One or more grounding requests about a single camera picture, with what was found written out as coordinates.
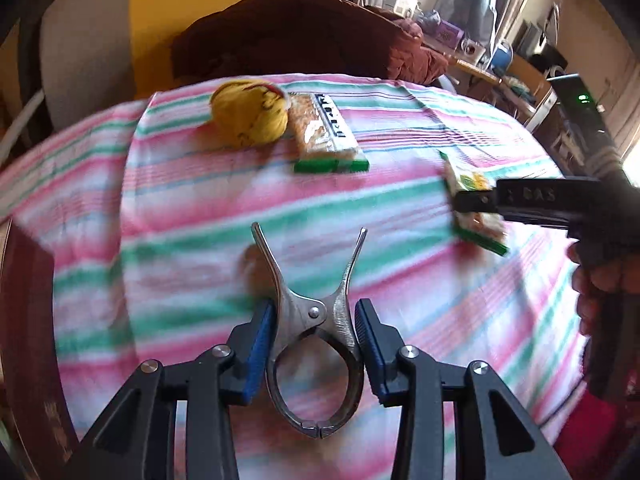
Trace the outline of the person right hand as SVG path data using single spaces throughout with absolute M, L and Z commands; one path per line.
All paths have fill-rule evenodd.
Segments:
M 572 275 L 572 289 L 578 292 L 579 333 L 590 336 L 606 294 L 618 290 L 631 295 L 640 292 L 640 259 L 638 254 L 630 255 L 588 271 L 578 256 L 578 246 L 578 243 L 571 244 L 566 255 L 577 264 Z

